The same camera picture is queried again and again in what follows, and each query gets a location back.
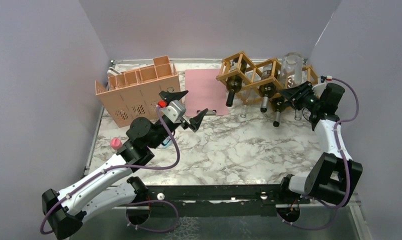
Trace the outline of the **large clear glass jar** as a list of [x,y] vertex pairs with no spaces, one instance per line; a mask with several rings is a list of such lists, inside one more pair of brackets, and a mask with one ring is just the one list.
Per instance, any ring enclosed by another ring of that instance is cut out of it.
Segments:
[[281,62],[279,83],[285,88],[295,88],[303,83],[303,57],[297,52],[289,52]]

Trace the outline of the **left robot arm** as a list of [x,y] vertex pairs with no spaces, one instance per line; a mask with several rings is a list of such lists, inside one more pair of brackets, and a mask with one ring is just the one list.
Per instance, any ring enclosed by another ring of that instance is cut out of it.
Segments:
[[181,99],[186,94],[186,91],[161,91],[155,107],[157,122],[144,116],[135,118],[126,131],[126,141],[111,140],[115,153],[102,166],[61,190],[46,190],[41,196],[44,217],[40,233],[47,235],[45,225],[49,225],[49,233],[64,240],[91,217],[107,209],[123,204],[151,203],[145,185],[133,174],[140,169],[152,169],[149,162],[154,158],[153,150],[165,140],[170,140],[176,154],[180,155],[174,131],[183,128],[196,132],[208,112],[203,109],[196,116],[185,119],[186,108]]

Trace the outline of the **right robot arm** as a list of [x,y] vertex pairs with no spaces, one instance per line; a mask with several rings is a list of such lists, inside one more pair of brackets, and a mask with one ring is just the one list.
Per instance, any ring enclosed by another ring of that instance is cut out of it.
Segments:
[[309,173],[288,174],[282,179],[277,196],[285,204],[304,196],[331,204],[334,209],[344,207],[363,173],[362,164],[355,162],[345,147],[343,120],[336,115],[345,88],[332,82],[323,87],[320,96],[316,95],[317,86],[310,82],[279,91],[295,110],[310,112],[308,120],[322,150]]

